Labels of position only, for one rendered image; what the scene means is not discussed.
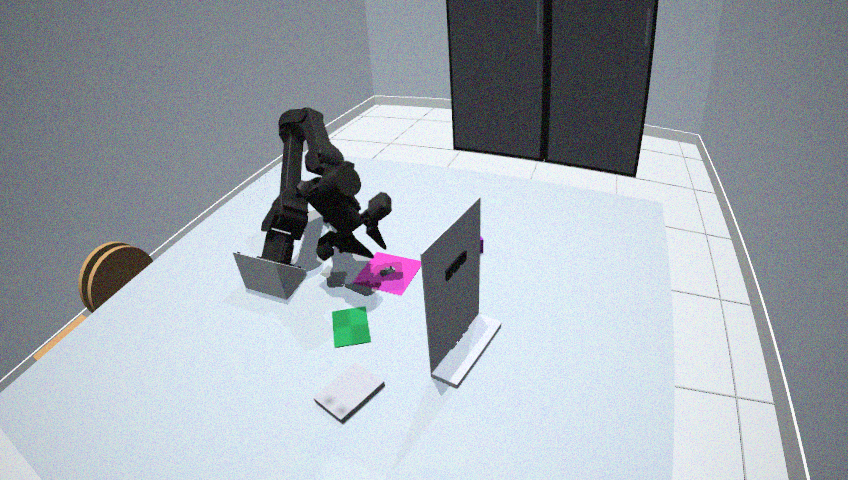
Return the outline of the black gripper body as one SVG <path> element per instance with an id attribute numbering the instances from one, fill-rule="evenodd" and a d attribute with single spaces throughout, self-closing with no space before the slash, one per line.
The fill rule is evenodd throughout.
<path id="1" fill-rule="evenodd" d="M 348 244 L 351 232 L 362 224 L 367 228 L 380 221 L 392 211 L 391 197 L 386 192 L 380 192 L 368 202 L 368 208 L 361 214 L 359 209 L 352 207 L 347 201 L 342 200 L 334 203 L 326 212 L 320 214 L 325 223 L 329 222 L 336 230 L 329 230 L 322 236 L 317 245 L 316 254 L 323 261 L 334 255 L 333 246 L 341 250 Z"/>

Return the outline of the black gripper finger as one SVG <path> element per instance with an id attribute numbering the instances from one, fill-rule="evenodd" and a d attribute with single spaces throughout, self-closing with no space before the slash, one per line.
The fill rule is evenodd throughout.
<path id="1" fill-rule="evenodd" d="M 370 238 L 371 238 L 374 242 L 376 242 L 376 243 L 377 243 L 377 244 L 378 244 L 381 248 L 383 248 L 384 250 L 386 250 L 386 249 L 387 249 L 386 244 L 385 244 L 385 242 L 384 242 L 384 240 L 383 240 L 383 238 L 382 238 L 382 236 L 381 236 L 381 234 L 380 234 L 380 232 L 379 232 L 379 229 L 378 229 L 378 221 L 376 221 L 375 223 L 373 223 L 372 225 L 370 225 L 370 226 L 367 228 L 367 230 L 366 230 L 366 234 L 367 234 L 367 235 L 368 235 L 368 236 L 369 236 L 369 237 L 370 237 Z"/>
<path id="2" fill-rule="evenodd" d="M 352 232 L 349 234 L 348 244 L 339 250 L 339 252 L 357 254 L 370 259 L 374 258 L 374 255 L 354 236 Z"/>

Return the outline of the grey flat panel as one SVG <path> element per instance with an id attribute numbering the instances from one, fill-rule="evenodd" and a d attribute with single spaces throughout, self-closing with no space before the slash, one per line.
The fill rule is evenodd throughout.
<path id="1" fill-rule="evenodd" d="M 421 253 L 431 377 L 458 388 L 501 321 L 479 313 L 480 197 Z"/>

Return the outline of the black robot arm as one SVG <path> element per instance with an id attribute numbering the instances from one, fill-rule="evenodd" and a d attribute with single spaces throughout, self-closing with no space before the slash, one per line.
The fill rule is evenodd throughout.
<path id="1" fill-rule="evenodd" d="M 294 266 L 290 264 L 294 242 L 301 240 L 307 226 L 308 203 L 319 214 L 345 199 L 361 210 L 354 197 L 361 189 L 355 164 L 345 161 L 340 150 L 330 143 L 323 116 L 308 107 L 288 110 L 279 118 L 279 135 L 284 144 L 280 193 L 262 221 L 261 231 L 267 233 L 262 256 L 256 258 Z M 305 167 L 318 175 L 310 181 L 301 180 L 305 139 Z"/>

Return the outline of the magenta square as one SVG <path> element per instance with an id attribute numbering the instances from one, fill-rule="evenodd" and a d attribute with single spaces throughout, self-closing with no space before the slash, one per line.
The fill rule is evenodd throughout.
<path id="1" fill-rule="evenodd" d="M 395 272 L 382 276 L 380 270 L 390 266 Z M 376 252 L 352 283 L 402 295 L 420 267 L 421 261 Z"/>

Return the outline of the green square patch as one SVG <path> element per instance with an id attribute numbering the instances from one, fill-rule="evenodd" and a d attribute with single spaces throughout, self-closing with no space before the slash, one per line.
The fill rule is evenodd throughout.
<path id="1" fill-rule="evenodd" d="M 366 307 L 332 312 L 334 348 L 371 343 Z"/>

